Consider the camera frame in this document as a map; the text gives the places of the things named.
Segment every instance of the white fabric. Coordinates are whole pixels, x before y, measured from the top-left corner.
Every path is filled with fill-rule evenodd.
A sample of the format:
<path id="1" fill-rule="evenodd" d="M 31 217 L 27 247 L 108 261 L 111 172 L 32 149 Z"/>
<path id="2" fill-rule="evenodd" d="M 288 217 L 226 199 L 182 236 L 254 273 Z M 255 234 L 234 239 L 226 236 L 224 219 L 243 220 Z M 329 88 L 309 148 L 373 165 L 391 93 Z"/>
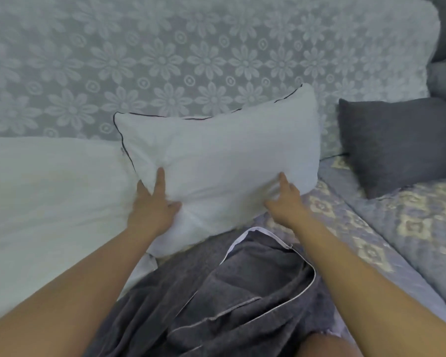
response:
<path id="1" fill-rule="evenodd" d="M 320 131 L 314 90 L 206 120 L 116 113 L 115 124 L 143 184 L 166 170 L 167 198 L 183 207 L 149 253 L 163 257 L 262 214 L 283 171 L 309 192 L 317 182 Z"/>
<path id="2" fill-rule="evenodd" d="M 119 234 L 137 180 L 118 142 L 0 138 L 0 315 Z"/>

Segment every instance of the person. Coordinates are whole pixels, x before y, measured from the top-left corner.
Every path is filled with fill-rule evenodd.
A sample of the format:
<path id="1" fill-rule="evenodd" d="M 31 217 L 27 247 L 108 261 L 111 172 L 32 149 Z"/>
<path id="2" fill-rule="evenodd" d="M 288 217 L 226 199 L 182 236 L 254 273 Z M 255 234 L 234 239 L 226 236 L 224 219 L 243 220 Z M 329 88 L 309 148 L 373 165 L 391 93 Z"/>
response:
<path id="1" fill-rule="evenodd" d="M 446 357 L 446 323 L 333 236 L 301 203 L 298 189 L 283 173 L 279 183 L 279 198 L 265 206 L 303 245 L 363 356 Z M 139 182 L 122 233 L 0 319 L 0 357 L 82 355 L 135 265 L 172 226 L 180 207 L 166 201 L 163 169 L 157 172 L 152 195 Z M 314 334 L 297 357 L 358 353 L 341 338 Z"/>

